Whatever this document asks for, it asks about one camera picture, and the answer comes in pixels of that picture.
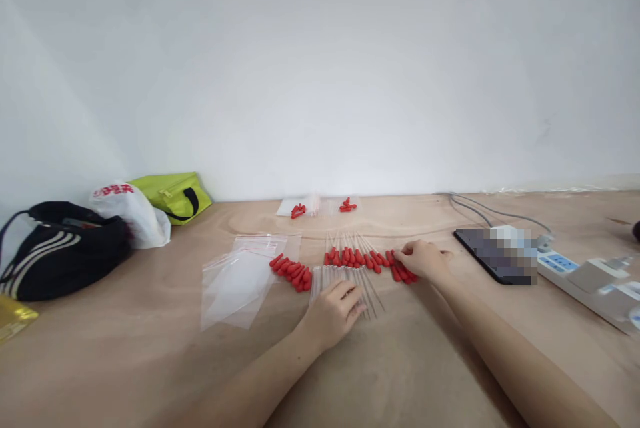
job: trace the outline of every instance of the person's left hand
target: person's left hand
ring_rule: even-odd
[[[320,353],[335,346],[350,332],[367,307],[358,300],[363,290],[348,280],[334,280],[318,295],[295,331],[314,344]]]

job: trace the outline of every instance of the black strap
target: black strap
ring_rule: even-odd
[[[186,221],[188,219],[193,218],[194,216],[196,216],[198,214],[198,210],[200,209],[200,202],[198,201],[198,196],[196,196],[195,191],[193,190],[193,188],[187,188],[186,190],[183,190],[183,193],[185,194],[185,196],[187,197],[187,199],[191,202],[191,205],[193,206],[193,214],[190,217],[179,217],[178,215],[174,215],[173,213],[165,211],[165,213],[168,214],[171,218],[174,218],[174,219],[180,220],[180,221]]]
[[[22,210],[22,211],[18,211],[14,216],[12,216],[11,218],[9,218],[9,221],[5,223],[5,225],[2,227],[2,230],[0,230],[0,261],[2,261],[2,241],[5,238],[5,233],[7,232],[7,230],[9,229],[9,225],[13,222],[13,220],[15,220],[16,218],[18,218],[18,216],[24,214],[24,213],[28,213],[29,210]],[[3,283],[8,282],[11,278],[13,278],[15,275],[8,275],[4,278],[0,278],[0,285]]]

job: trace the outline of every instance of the white stripe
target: white stripe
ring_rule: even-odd
[[[57,247],[50,247],[49,250],[47,250],[44,253],[41,253],[40,256],[34,258],[33,260],[31,260],[31,262],[24,267],[24,269],[22,270],[22,272],[20,272],[20,274],[18,275],[18,278],[16,278],[15,283],[13,284],[13,288],[11,290],[11,297],[12,298],[17,298],[17,294],[18,294],[18,287],[20,286],[20,282],[22,282],[22,278],[25,277],[25,275],[27,274],[27,272],[29,271],[29,269],[33,266],[33,264],[38,261],[40,258],[50,255],[51,253],[53,253],[54,251],[58,251],[59,249],[62,248],[68,248],[72,245],[75,245],[76,243],[78,243],[78,241],[80,241],[80,235],[74,235],[73,240],[71,240],[70,242],[64,244],[64,245],[60,245]]]
[[[49,238],[46,241],[43,241],[42,243],[40,243],[39,245],[34,246],[33,248],[31,248],[31,252],[36,251],[37,249],[40,248],[44,248],[44,246],[50,244],[50,243],[54,243],[55,241],[58,241],[60,238],[62,238],[62,236],[65,234],[64,231],[58,231],[58,234],[56,236],[54,236],[53,238]]]
[[[30,260],[32,260],[34,257],[38,256],[40,253],[50,249],[50,248],[54,248],[56,246],[62,245],[66,242],[68,242],[71,238],[72,238],[72,234],[71,233],[66,233],[65,237],[62,238],[62,240],[60,241],[56,241],[54,244],[52,245],[48,245],[44,248],[40,248],[38,251],[32,251],[29,256],[25,257],[22,261],[20,261],[20,263],[18,263],[15,268],[9,273],[10,276],[13,276],[14,278],[5,284],[5,288],[3,290],[4,293],[10,293],[13,290],[13,284],[15,282],[15,276],[20,273],[20,271],[22,271],[22,267],[24,265],[26,265],[28,262],[30,262]]]
[[[23,265],[24,263],[27,263],[31,258],[33,258],[34,256],[37,256],[38,253],[40,253],[40,251],[38,251],[36,253],[36,250],[38,250],[38,249],[42,250],[45,247],[54,244],[56,241],[58,241],[64,235],[65,235],[64,231],[58,231],[58,234],[56,236],[54,236],[53,238],[49,238],[48,240],[43,241],[39,245],[34,246],[33,248],[31,248],[31,251],[29,252],[28,256],[24,257],[24,259],[22,259],[20,261],[20,263],[18,263],[17,265],[12,265],[12,267],[7,267],[7,269],[2,274],[2,276],[5,277],[5,276],[12,275],[13,271],[14,271],[13,266],[17,266],[18,268],[20,268],[20,265]],[[0,293],[8,292],[10,285],[11,285],[11,282],[6,282],[4,288],[0,289]]]

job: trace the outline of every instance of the gold object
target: gold object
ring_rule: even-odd
[[[27,308],[19,301],[0,295],[0,345],[18,334],[33,320],[38,313]]]

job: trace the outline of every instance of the gray cable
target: gray cable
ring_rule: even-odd
[[[498,210],[494,210],[493,208],[489,208],[488,206],[483,205],[482,203],[480,203],[479,201],[476,201],[472,198],[463,196],[463,195],[458,195],[457,193],[448,193],[449,198],[451,198],[452,201],[455,201],[458,205],[462,205],[464,207],[469,208],[470,210],[474,210],[476,213],[478,213],[480,216],[482,216],[482,218],[484,218],[486,220],[486,222],[489,224],[490,227],[492,227],[493,225],[490,224],[489,220],[487,218],[485,218],[478,210],[471,208],[470,206],[467,205],[463,205],[462,203],[460,203],[459,201],[454,200],[453,197],[460,197],[460,198],[464,198],[464,199],[468,199],[469,201],[474,202],[476,205],[480,205],[482,206],[482,208],[487,209],[489,211],[492,211],[494,213],[498,213],[499,215],[504,215],[504,216],[510,216],[510,217],[514,217],[514,218],[520,218],[520,219],[525,219],[527,221],[532,221],[533,223],[535,223],[536,225],[540,225],[542,226],[542,228],[544,228],[545,230],[547,230],[548,233],[552,233],[551,228],[549,228],[548,226],[546,226],[544,223],[540,223],[538,220],[533,219],[533,218],[529,218],[526,216],[522,216],[522,215],[516,215],[514,213],[505,213],[504,211],[498,211]]]
[[[483,220],[485,220],[487,222],[487,224],[489,225],[490,228],[493,228],[493,224],[491,224],[491,222],[489,221],[489,218],[487,218],[485,216],[484,213],[480,212],[480,210],[476,210],[476,208],[474,207],[470,207],[469,205],[465,205],[464,203],[460,203],[458,200],[456,200],[453,195],[455,193],[442,193],[442,195],[449,195],[449,199],[454,202],[457,203],[460,206],[464,206],[464,208],[469,208],[471,211],[475,211],[478,215],[480,215],[482,217]]]

